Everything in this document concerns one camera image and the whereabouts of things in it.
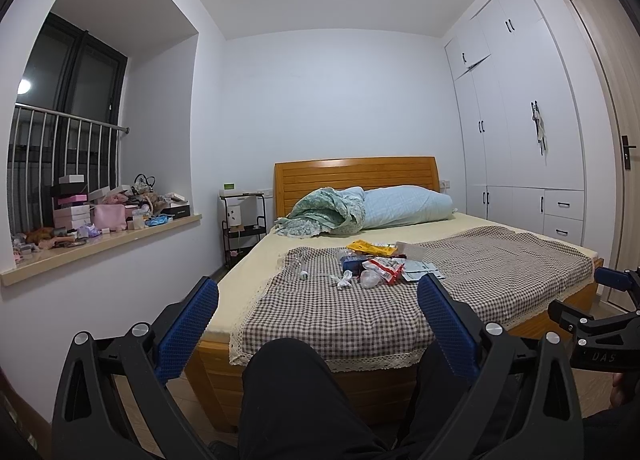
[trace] metal railing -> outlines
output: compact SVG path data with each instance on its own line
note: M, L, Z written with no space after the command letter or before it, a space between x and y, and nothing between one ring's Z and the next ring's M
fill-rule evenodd
M87 190L120 182L120 136L128 128L16 103L7 159L12 234L52 223L50 189L66 174L84 174Z

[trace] wooden headboard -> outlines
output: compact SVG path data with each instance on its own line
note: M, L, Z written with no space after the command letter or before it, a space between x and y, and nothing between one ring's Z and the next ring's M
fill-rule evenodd
M276 164L276 214L288 215L298 200L321 187L376 189L394 185L419 185L439 192L435 157L377 156Z

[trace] checkered blanket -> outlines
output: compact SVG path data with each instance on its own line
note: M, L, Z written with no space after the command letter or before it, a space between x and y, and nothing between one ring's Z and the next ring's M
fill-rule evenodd
M484 322L504 325L542 312L552 299L593 275L593 262L573 247L486 226L419 244L445 275L451 297ZM293 337L310 344L333 371L399 368L416 363L433 332L416 301L416 283L339 290L340 249L298 247L232 332L230 361L247 364L264 343ZM309 274L299 278L301 267Z

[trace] yellow package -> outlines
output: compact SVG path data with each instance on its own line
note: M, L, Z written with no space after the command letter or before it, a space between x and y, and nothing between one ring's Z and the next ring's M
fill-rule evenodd
M352 244L347 245L347 249L364 252L366 254L373 254L375 256L385 256L386 258L392 256L396 250L398 250L395 246L377 246L364 240L356 240Z

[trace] drawer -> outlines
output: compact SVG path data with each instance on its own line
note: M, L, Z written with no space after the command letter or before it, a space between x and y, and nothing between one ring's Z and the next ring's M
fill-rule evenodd
M545 191L545 215L583 220L584 191L547 189Z
M545 215L545 236L564 240L570 244L582 244L582 220Z

